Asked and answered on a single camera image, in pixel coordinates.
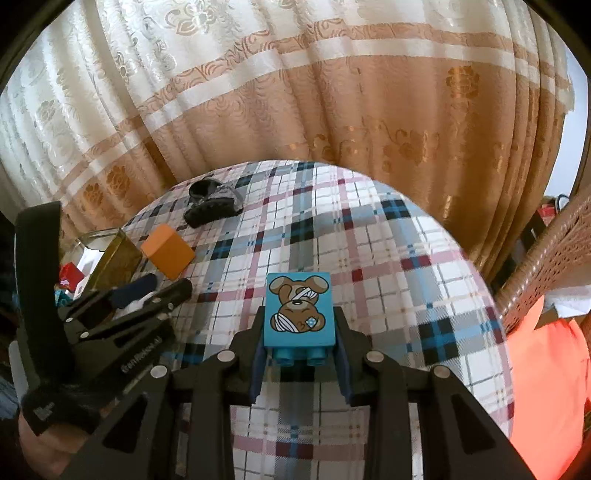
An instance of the teddy bear sticker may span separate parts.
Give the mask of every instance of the teddy bear sticker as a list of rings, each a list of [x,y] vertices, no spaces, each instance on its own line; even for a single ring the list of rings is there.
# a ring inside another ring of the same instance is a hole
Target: teddy bear sticker
[[[326,319],[316,309],[319,296],[329,289],[328,282],[318,275],[305,280],[277,277],[269,283],[269,291],[279,297],[279,311],[271,316],[271,327],[277,332],[317,332]]]

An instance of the red box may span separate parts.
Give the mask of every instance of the red box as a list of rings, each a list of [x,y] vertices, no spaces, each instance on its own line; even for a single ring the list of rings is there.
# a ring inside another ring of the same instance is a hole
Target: red box
[[[76,287],[83,278],[84,274],[72,262],[65,264],[60,270],[60,285],[72,293],[76,291]]]

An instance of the wicker chair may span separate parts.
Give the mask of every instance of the wicker chair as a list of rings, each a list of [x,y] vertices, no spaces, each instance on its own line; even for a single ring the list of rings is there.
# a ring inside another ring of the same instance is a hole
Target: wicker chair
[[[591,268],[591,185],[581,190],[550,223],[525,260],[497,292],[505,331],[515,329],[534,303],[575,267]],[[581,324],[591,352],[591,314]],[[591,478],[591,435],[560,480]]]

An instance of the blue lego duplo brick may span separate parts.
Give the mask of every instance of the blue lego duplo brick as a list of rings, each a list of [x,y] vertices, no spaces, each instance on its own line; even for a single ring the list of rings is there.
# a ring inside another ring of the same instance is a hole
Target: blue lego duplo brick
[[[290,367],[306,360],[311,367],[324,365],[335,342],[330,274],[269,273],[263,344],[277,364]]]

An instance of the metal screw head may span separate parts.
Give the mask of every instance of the metal screw head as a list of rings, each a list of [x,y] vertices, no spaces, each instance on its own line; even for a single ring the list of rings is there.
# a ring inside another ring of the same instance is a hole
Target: metal screw head
[[[377,350],[371,350],[366,353],[365,358],[372,363],[378,364],[384,361],[384,354],[382,352],[378,352]]]
[[[220,360],[220,362],[231,362],[234,360],[235,356],[236,354],[231,350],[222,350],[218,353],[217,359]]]
[[[155,367],[152,367],[152,370],[150,370],[150,375],[152,375],[154,378],[162,378],[166,375],[167,371],[168,369],[164,365],[156,365]]]
[[[433,369],[433,373],[435,374],[436,377],[439,377],[439,378],[448,378],[449,375],[451,374],[448,367],[444,367],[443,365],[437,365]]]

